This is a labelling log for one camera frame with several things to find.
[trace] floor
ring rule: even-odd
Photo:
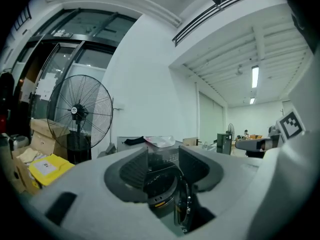
[[[231,150],[231,156],[247,158],[246,151],[238,148],[233,148]]]

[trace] cardboard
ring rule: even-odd
[[[30,172],[29,172],[28,166],[25,163],[23,163],[20,159],[17,158],[23,152],[25,152],[29,147],[30,146],[25,146],[12,151],[12,158],[16,168],[16,172],[19,176],[19,181],[31,195],[35,195],[36,193],[38,193],[40,189],[35,187],[34,185],[35,183],[33,182],[34,180],[29,175]]]
[[[60,137],[59,142],[62,144],[67,143],[67,136]],[[33,133],[30,147],[44,155],[50,156],[51,154],[55,154],[58,157],[68,160],[68,151],[66,148],[60,146],[55,139],[47,137],[37,131]]]
[[[31,195],[35,195],[40,190],[38,187],[36,187],[38,184],[34,179],[31,178],[31,173],[28,166],[17,157],[25,152],[28,148],[32,148],[33,150],[37,150],[44,155],[50,156],[51,154],[55,154],[58,157],[68,160],[67,149],[60,146],[59,143],[65,146],[67,145],[67,134],[69,134],[70,131],[61,124],[53,124],[51,127],[53,134],[56,136],[62,135],[58,138],[58,143],[53,138],[54,136],[49,129],[46,119],[32,119],[30,122],[30,128],[34,130],[31,144],[29,146],[18,148],[17,150],[12,151],[11,154],[15,171],[19,176],[20,185],[22,184]]]
[[[196,146],[197,145],[197,137],[194,138],[184,138],[183,145],[184,146]]]
[[[62,137],[65,135],[68,135],[70,133],[69,129],[66,127],[66,125],[60,124],[58,122],[54,122],[47,119],[31,119],[30,122],[30,128],[34,130],[35,132],[38,132],[40,134],[43,134],[49,138],[57,138]]]

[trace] fluorescent light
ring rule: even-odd
[[[258,86],[258,78],[259,78],[259,67],[252,67],[252,88],[256,88]]]

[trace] white bag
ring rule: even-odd
[[[158,148],[171,147],[176,143],[173,136],[144,137],[144,139]]]

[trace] yellow package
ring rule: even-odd
[[[40,184],[40,188],[42,188],[42,186],[50,185],[55,179],[59,178],[74,166],[74,164],[67,160],[52,154],[33,161],[29,166],[29,171]]]

